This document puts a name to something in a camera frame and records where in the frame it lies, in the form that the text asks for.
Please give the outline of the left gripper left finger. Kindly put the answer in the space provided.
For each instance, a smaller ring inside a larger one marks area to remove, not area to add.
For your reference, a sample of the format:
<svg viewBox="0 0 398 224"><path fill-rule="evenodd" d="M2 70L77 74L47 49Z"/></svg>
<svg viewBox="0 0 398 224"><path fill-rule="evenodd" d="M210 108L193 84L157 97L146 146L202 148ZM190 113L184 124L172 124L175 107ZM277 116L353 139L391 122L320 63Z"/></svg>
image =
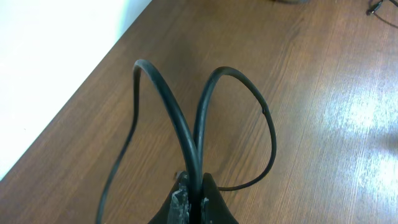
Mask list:
<svg viewBox="0 0 398 224"><path fill-rule="evenodd" d="M165 202L149 224L187 224L189 219L188 174L181 171Z"/></svg>

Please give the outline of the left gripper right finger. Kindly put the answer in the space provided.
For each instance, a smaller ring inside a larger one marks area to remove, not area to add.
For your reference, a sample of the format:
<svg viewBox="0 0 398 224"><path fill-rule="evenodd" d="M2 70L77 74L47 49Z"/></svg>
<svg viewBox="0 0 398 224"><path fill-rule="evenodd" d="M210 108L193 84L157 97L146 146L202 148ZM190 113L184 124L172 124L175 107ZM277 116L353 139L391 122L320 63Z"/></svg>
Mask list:
<svg viewBox="0 0 398 224"><path fill-rule="evenodd" d="M203 175L202 224L238 224L223 200L211 174Z"/></svg>

